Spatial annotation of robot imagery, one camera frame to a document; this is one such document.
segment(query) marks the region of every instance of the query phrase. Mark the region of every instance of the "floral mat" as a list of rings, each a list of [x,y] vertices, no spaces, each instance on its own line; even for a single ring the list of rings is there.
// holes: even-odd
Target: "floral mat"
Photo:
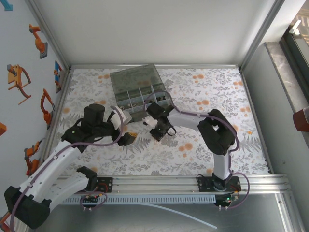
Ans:
[[[116,105],[109,73],[120,69],[76,69],[54,140],[84,114],[91,103],[105,106],[105,120]],[[232,155],[232,169],[247,174],[267,174],[268,167],[238,69],[158,69],[161,79],[178,108],[195,112],[220,110],[236,129],[240,149]],[[213,156],[201,135],[175,127],[175,136],[160,142],[151,137],[142,122],[130,123],[125,131],[138,133],[128,146],[89,146],[62,175],[72,175],[87,166],[99,175],[196,175],[211,174]],[[104,138],[99,143],[109,143]]]

